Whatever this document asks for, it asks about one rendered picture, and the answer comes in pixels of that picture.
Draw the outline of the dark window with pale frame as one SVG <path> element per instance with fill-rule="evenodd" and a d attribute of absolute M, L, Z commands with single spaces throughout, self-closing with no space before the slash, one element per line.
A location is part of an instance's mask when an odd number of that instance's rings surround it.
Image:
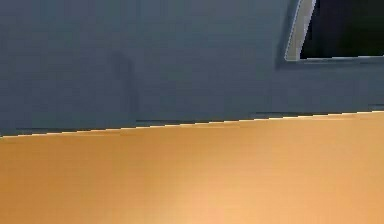
<path fill-rule="evenodd" d="M 286 61 L 384 57 L 384 0 L 295 0 Z"/>

